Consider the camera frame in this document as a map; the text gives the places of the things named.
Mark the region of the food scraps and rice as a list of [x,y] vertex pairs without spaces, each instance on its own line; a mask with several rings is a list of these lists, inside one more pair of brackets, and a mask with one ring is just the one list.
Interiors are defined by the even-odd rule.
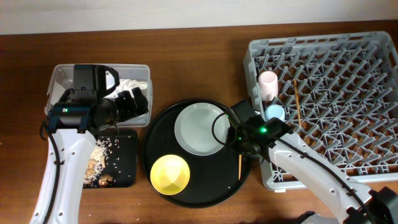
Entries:
[[100,137],[86,167],[83,187],[85,189],[113,187],[116,174],[120,173],[119,157],[114,150],[119,148],[118,140],[110,137]]

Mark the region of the white tissue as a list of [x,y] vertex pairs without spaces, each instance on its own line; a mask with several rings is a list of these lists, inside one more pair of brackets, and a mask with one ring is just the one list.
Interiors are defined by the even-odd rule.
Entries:
[[107,98],[116,98],[122,91],[130,91],[132,95],[133,88],[140,88],[144,96],[147,96],[149,86],[149,71],[143,68],[137,69],[117,69],[119,73],[119,85]]

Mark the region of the yellow bowl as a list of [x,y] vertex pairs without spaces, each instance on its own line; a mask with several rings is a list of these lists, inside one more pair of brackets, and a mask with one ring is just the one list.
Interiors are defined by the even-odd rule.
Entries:
[[163,195],[176,195],[189,183],[190,168],[180,156],[169,154],[157,159],[150,170],[150,182]]

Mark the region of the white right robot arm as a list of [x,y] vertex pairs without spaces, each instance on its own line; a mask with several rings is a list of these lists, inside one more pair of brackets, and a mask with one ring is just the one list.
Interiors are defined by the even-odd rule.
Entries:
[[397,194],[375,191],[344,174],[312,150],[279,118],[265,121],[246,100],[225,110],[234,131],[227,147],[264,159],[301,181],[334,214],[338,223],[397,223]]

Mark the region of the pink plastic cup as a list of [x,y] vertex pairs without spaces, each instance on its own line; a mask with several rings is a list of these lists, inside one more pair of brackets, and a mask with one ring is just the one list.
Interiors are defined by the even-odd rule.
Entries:
[[279,92],[278,78],[274,72],[262,72],[259,76],[258,84],[262,101],[268,102],[277,97]]

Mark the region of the blue plastic cup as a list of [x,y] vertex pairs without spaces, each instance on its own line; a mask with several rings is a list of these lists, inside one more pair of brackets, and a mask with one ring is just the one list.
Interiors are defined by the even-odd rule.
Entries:
[[266,108],[264,112],[265,121],[272,118],[278,118],[285,122],[285,110],[280,105],[270,105]]

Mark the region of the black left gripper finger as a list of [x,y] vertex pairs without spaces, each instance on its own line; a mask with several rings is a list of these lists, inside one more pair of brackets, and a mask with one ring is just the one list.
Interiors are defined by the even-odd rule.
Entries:
[[126,90],[118,93],[116,104],[120,118],[135,118],[138,116],[137,105],[130,91]]
[[148,100],[142,93],[141,89],[139,87],[133,88],[132,90],[132,95],[134,97],[134,102],[136,105],[135,114],[136,116],[141,116],[149,112],[148,109]]

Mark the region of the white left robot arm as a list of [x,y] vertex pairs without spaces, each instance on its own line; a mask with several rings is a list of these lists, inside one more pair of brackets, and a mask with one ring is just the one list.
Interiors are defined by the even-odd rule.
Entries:
[[116,98],[111,90],[65,91],[48,112],[41,130],[48,136],[49,153],[31,223],[78,223],[86,168],[101,128],[148,113],[140,88]]

